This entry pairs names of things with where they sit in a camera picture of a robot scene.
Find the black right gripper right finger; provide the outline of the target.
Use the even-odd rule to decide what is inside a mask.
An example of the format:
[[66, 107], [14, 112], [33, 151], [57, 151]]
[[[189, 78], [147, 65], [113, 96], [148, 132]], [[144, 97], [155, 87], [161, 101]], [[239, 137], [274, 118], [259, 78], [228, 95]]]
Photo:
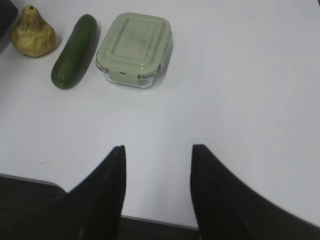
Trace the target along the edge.
[[318, 240], [320, 228], [265, 199], [204, 145], [192, 147], [190, 193], [202, 240]]

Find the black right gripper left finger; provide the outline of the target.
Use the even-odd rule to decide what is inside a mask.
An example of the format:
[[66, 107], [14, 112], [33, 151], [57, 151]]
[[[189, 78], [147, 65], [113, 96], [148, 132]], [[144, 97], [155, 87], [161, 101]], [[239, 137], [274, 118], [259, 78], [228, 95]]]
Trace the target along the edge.
[[121, 145], [37, 219], [32, 239], [117, 239], [126, 186], [126, 150]]

